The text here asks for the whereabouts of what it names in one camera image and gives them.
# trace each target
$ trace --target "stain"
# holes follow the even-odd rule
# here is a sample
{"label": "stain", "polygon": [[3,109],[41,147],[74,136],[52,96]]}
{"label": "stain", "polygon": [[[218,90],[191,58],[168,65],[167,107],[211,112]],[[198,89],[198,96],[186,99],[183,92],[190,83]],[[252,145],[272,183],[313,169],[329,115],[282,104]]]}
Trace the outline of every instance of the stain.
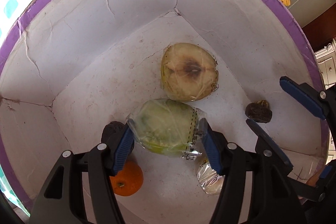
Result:
{"label": "stain", "polygon": [[103,95],[103,96],[108,96],[108,95],[110,95],[110,92],[107,90],[107,89],[105,89],[104,87],[102,87],[101,88],[101,94]]}
{"label": "stain", "polygon": [[115,88],[118,85],[118,79],[112,78],[111,80],[111,87]]}
{"label": "stain", "polygon": [[7,106],[10,111],[16,111],[14,108],[11,108],[10,106]]}
{"label": "stain", "polygon": [[150,165],[150,166],[147,166],[147,168],[145,169],[145,172],[148,173],[148,172],[152,172],[154,170],[155,170],[154,166]]}
{"label": "stain", "polygon": [[156,78],[156,72],[151,69],[151,74],[153,78]]}
{"label": "stain", "polygon": [[92,108],[92,104],[88,105],[86,108],[86,112],[89,112],[90,108]]}
{"label": "stain", "polygon": [[193,36],[193,35],[186,34],[186,35],[184,36],[184,40],[185,40],[185,41],[187,41],[187,40],[189,40],[189,41],[193,41],[193,40],[194,40],[194,36]]}
{"label": "stain", "polygon": [[115,121],[116,119],[115,119],[115,117],[113,116],[113,115],[110,115],[109,116],[109,122],[112,122],[112,121]]}

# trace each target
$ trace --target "halved pear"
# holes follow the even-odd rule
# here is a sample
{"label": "halved pear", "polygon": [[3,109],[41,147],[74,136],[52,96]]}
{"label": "halved pear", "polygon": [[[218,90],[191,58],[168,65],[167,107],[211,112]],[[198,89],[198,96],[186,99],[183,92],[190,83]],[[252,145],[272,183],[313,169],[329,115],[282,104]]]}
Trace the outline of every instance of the halved pear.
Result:
{"label": "halved pear", "polygon": [[195,44],[174,44],[162,57],[161,80],[170,99],[180,102],[201,100],[216,89],[216,61]]}

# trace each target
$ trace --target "orange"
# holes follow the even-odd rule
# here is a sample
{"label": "orange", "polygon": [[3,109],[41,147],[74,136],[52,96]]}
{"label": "orange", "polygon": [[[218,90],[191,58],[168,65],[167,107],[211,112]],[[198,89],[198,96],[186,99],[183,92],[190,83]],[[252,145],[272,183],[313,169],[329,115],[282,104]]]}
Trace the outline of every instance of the orange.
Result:
{"label": "orange", "polygon": [[123,170],[110,177],[113,192],[117,195],[130,196],[135,194],[143,184],[143,173],[135,162],[127,161]]}

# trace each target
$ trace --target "wrapped food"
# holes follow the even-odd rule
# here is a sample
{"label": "wrapped food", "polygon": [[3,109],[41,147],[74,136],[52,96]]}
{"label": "wrapped food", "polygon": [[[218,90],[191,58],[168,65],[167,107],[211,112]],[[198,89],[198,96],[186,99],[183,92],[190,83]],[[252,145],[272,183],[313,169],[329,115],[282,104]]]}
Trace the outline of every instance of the wrapped food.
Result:
{"label": "wrapped food", "polygon": [[194,159],[204,132],[198,108],[170,99],[149,100],[128,116],[127,123],[142,147],[151,152]]}
{"label": "wrapped food", "polygon": [[209,160],[202,160],[198,170],[197,179],[201,188],[209,195],[219,195],[222,190],[225,176],[220,176],[210,166]]}
{"label": "wrapped food", "polygon": [[217,89],[216,60],[191,43],[169,46],[161,62],[161,80],[168,97],[179,102],[203,99]]}

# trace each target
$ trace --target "wrapped cabbage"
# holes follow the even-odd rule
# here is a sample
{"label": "wrapped cabbage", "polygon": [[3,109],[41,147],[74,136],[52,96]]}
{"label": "wrapped cabbage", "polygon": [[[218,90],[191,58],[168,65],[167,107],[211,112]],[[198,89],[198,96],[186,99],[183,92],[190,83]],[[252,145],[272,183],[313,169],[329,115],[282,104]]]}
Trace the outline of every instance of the wrapped cabbage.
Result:
{"label": "wrapped cabbage", "polygon": [[151,152],[193,159],[201,155],[196,141],[203,128],[199,120],[204,112],[170,99],[149,100],[128,116],[135,138]]}
{"label": "wrapped cabbage", "polygon": [[172,100],[201,100],[218,88],[216,65],[216,60],[195,44],[169,46],[161,61],[163,89]]}

